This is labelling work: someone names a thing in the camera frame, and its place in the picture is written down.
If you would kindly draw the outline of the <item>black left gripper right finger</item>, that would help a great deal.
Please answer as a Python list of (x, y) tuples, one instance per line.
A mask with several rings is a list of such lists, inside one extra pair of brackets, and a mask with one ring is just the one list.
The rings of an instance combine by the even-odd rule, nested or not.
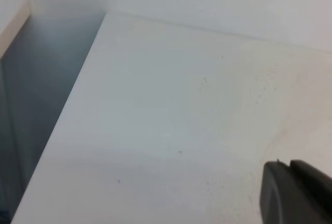
[(331, 182), (331, 177), (302, 160), (291, 160), (290, 168), (302, 179), (310, 179), (321, 183)]

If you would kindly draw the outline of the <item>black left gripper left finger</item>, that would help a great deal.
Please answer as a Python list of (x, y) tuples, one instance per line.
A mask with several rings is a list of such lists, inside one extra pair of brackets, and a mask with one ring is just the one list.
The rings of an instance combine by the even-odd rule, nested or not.
[(260, 191), (262, 222), (331, 223), (331, 182), (298, 177), (280, 161), (264, 164)]

